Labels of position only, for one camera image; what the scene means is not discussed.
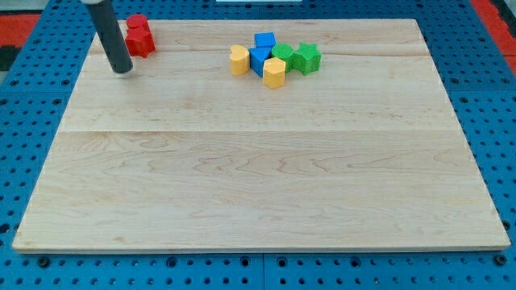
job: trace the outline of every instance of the blue perforated surface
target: blue perforated surface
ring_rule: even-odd
[[[516,80],[467,1],[226,7],[211,0],[116,0],[114,8],[121,19],[137,12],[150,19],[416,18],[514,240]],[[48,261],[16,254],[15,229],[93,35],[78,0],[51,0],[0,87],[0,288],[516,288],[513,246],[496,253],[52,255]]]

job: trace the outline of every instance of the toy block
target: toy block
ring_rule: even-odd
[[[263,77],[264,62],[271,57],[271,48],[249,48],[249,54],[251,55],[251,69],[258,76]]]
[[[151,32],[145,31],[143,27],[127,31],[126,45],[131,56],[147,58],[150,52],[156,50]]]
[[[292,70],[293,48],[290,45],[285,43],[274,45],[272,55],[285,62],[285,73]]]
[[[285,66],[284,60],[273,57],[264,62],[264,85],[270,89],[277,89],[285,84]]]
[[[127,28],[136,29],[142,27],[145,31],[151,32],[151,28],[148,26],[147,16],[143,14],[133,14],[126,20]]]
[[[273,32],[264,32],[255,34],[255,47],[271,48],[276,45],[276,38]]]
[[[293,54],[293,69],[300,71],[303,76],[319,70],[321,52],[317,44],[300,43],[299,49]]]
[[[233,76],[240,76],[249,71],[250,57],[247,48],[242,45],[231,46],[229,59],[231,61],[231,74]]]

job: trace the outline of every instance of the blue block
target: blue block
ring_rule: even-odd
[[[255,46],[257,48],[271,48],[276,45],[276,37],[273,32],[255,34]]]
[[[249,48],[251,69],[260,77],[264,77],[264,62],[271,58],[271,51],[272,48]]]

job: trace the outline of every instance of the wooden board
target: wooden board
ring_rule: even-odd
[[[152,22],[132,77],[94,41],[16,234],[22,253],[500,250],[510,241],[411,19]],[[271,90],[255,32],[318,43]]]

